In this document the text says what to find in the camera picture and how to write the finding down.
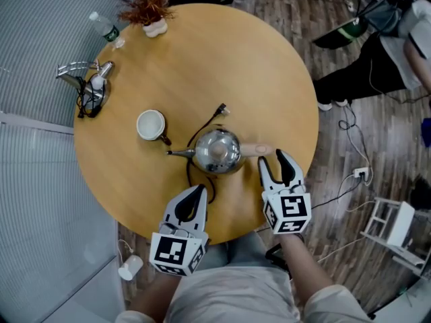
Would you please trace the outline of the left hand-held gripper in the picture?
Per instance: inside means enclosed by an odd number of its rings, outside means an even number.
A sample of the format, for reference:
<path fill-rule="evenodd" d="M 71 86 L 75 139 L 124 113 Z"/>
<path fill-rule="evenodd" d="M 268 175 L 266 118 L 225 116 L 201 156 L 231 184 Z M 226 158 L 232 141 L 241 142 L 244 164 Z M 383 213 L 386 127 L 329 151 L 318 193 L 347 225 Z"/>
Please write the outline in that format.
<path fill-rule="evenodd" d="M 167 204 L 150 246 L 150 263 L 157 271 L 186 277 L 197 270 L 209 243 L 206 215 L 207 189 L 203 184 L 182 191 Z"/>

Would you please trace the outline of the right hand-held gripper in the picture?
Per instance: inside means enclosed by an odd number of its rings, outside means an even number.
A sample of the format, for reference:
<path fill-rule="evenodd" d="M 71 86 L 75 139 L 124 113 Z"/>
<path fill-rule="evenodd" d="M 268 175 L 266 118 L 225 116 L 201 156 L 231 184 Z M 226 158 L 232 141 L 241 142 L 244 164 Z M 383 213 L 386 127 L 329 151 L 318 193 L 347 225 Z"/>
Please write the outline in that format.
<path fill-rule="evenodd" d="M 305 191 L 304 174 L 294 158 L 281 149 L 275 154 L 282 182 L 273 178 L 266 158 L 258 158 L 263 215 L 274 234 L 299 234 L 312 217 L 310 194 Z"/>

